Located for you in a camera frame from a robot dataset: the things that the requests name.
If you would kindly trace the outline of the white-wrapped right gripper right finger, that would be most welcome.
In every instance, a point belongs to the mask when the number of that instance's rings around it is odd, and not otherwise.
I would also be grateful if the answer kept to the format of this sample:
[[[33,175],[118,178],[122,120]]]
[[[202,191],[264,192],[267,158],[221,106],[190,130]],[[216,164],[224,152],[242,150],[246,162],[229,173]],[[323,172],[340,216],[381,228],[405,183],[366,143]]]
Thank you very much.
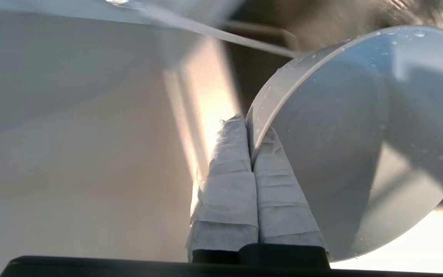
[[[282,143],[267,130],[253,166],[260,243],[322,247],[329,253]]]

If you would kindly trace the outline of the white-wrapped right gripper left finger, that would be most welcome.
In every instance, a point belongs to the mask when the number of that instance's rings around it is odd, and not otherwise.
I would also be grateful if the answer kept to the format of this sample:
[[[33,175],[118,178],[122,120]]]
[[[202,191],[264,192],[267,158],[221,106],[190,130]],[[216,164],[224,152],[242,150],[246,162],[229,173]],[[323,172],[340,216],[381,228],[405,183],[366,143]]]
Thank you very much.
[[[188,260],[200,251],[238,252],[258,242],[255,174],[245,120],[223,122],[203,182],[193,189]]]

